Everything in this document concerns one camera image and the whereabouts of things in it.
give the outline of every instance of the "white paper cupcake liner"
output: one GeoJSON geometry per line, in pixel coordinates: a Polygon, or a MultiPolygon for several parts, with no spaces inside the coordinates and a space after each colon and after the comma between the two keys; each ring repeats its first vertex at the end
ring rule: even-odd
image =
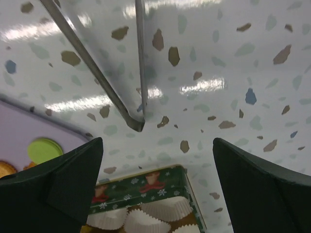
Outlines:
{"type": "Polygon", "coordinates": [[[111,210],[104,213],[89,215],[87,224],[103,230],[117,230],[121,228],[127,216],[127,209],[111,210]]]}
{"type": "Polygon", "coordinates": [[[200,233],[200,229],[198,225],[188,225],[178,228],[177,230],[173,231],[173,233],[200,233]]]}
{"type": "Polygon", "coordinates": [[[174,197],[141,205],[141,209],[162,221],[178,221],[192,212],[188,199],[174,197]]]}
{"type": "Polygon", "coordinates": [[[127,216],[124,229],[127,233],[167,233],[171,226],[141,210],[133,210],[127,216]]]}

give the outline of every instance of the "red cartoon figure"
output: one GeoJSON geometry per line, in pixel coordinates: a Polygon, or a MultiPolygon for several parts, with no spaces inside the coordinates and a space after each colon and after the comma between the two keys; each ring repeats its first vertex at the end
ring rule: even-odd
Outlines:
{"type": "Polygon", "coordinates": [[[164,182],[158,181],[160,172],[155,171],[146,175],[147,184],[139,189],[140,193],[148,192],[151,189],[162,189],[165,186],[164,182]]]}
{"type": "Polygon", "coordinates": [[[105,202],[108,200],[108,196],[104,194],[104,191],[108,188],[108,185],[100,185],[95,187],[95,196],[92,199],[92,203],[105,202]]]}

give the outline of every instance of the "green circle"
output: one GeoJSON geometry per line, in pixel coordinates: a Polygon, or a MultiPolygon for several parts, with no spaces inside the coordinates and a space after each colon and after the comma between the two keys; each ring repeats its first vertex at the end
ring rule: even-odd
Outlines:
{"type": "Polygon", "coordinates": [[[29,144],[27,153],[35,164],[41,164],[62,155],[63,150],[53,140],[40,138],[29,144]]]}

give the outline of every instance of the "terrazzo pattern surface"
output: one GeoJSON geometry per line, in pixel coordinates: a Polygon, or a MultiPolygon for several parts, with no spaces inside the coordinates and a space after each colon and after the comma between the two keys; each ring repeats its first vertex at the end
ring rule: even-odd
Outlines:
{"type": "MultiPolygon", "coordinates": [[[[117,89],[124,80],[121,92],[133,97],[128,106],[140,117],[135,1],[68,2],[111,64],[106,76],[120,76],[117,89]]],[[[55,4],[62,8],[62,1],[55,4]]],[[[149,99],[143,132],[127,127],[36,0],[0,2],[0,99],[16,100],[90,139],[102,137],[99,180],[182,164],[208,232],[232,233],[212,155],[215,137],[311,175],[311,2],[144,4],[149,99]]]]}

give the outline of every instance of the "purple tray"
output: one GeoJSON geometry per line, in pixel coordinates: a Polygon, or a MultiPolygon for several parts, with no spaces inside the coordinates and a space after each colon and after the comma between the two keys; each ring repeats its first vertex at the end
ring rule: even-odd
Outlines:
{"type": "Polygon", "coordinates": [[[0,160],[23,170],[31,162],[28,145],[40,137],[54,140],[64,153],[87,142],[77,133],[0,101],[0,160]]]}

